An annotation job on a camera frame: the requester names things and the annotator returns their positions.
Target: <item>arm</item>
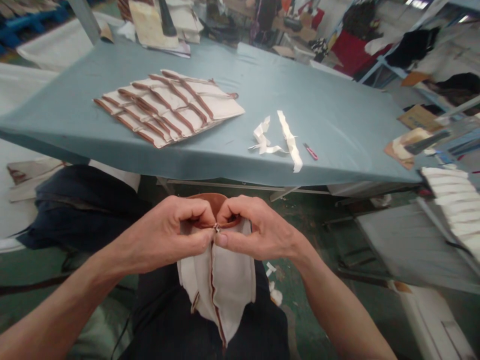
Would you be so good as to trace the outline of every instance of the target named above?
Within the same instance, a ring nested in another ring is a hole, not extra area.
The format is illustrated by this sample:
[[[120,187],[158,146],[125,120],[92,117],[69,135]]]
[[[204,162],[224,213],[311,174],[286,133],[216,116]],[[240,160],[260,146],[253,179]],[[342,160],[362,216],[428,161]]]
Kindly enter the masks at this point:
[[[289,258],[301,274],[315,317],[342,358],[395,359],[360,301],[305,236],[259,198],[240,196],[225,201],[217,216],[219,222],[232,215],[249,219],[253,233],[222,232],[215,243],[258,260]]]
[[[0,359],[63,359],[95,308],[127,274],[202,254],[213,229],[180,235],[180,221],[214,223],[210,204],[170,196],[95,253],[52,295],[0,336]]]

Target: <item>forearm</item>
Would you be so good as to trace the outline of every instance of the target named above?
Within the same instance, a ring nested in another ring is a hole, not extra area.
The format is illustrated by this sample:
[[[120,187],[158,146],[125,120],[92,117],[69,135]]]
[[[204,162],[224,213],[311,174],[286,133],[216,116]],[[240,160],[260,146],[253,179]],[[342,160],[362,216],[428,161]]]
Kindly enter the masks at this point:
[[[298,235],[291,260],[301,274],[310,307],[343,359],[395,359],[372,318],[314,247]]]
[[[101,253],[0,336],[0,359],[63,359],[97,306],[120,281]]]

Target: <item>blue pallet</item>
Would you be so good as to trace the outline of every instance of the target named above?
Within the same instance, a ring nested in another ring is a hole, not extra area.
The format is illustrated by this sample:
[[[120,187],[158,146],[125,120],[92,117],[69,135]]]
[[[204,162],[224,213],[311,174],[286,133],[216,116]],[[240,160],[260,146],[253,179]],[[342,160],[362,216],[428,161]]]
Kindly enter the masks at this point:
[[[53,19],[58,23],[63,23],[69,17],[69,13],[65,9],[67,5],[67,1],[62,1],[56,10],[28,14],[8,20],[5,26],[0,28],[0,43],[14,49],[22,43],[16,34],[18,31],[30,28],[38,34],[43,34],[45,32],[45,27],[42,25],[43,20]],[[5,49],[0,45],[0,54],[4,52]]]

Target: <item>blue table cover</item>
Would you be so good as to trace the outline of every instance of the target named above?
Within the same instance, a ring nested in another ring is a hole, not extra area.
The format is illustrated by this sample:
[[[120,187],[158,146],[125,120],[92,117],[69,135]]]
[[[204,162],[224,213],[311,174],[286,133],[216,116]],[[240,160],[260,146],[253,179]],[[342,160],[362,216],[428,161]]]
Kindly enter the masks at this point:
[[[238,93],[246,113],[156,149],[92,102],[161,69],[213,78],[225,92]],[[277,110],[297,136],[303,160],[299,173],[293,173],[289,154],[248,150],[256,144],[254,129],[268,115],[267,138],[272,146],[287,149]],[[408,131],[396,120],[402,113],[390,95],[377,89],[242,43],[233,49],[202,38],[191,45],[191,59],[185,59],[115,36],[115,44],[100,41],[26,103],[0,117],[0,138],[70,162],[95,159],[170,179],[227,178],[270,186],[419,182],[415,170],[384,153],[388,142]],[[435,165],[423,156],[416,162]]]

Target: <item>hand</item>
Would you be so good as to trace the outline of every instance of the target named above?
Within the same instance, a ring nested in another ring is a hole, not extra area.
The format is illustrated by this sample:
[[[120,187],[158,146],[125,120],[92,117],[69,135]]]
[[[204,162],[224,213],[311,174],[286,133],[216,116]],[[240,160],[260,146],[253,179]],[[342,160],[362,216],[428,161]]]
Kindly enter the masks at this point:
[[[286,222],[265,201],[258,197],[240,195],[226,200],[217,215],[219,223],[227,223],[232,216],[240,215],[252,223],[252,234],[220,232],[215,244],[236,253],[250,255],[257,260],[293,258],[301,243],[308,240]]]
[[[202,254],[215,230],[180,235],[180,222],[216,223],[208,201],[169,196],[95,255],[109,260],[116,274],[143,274]]]

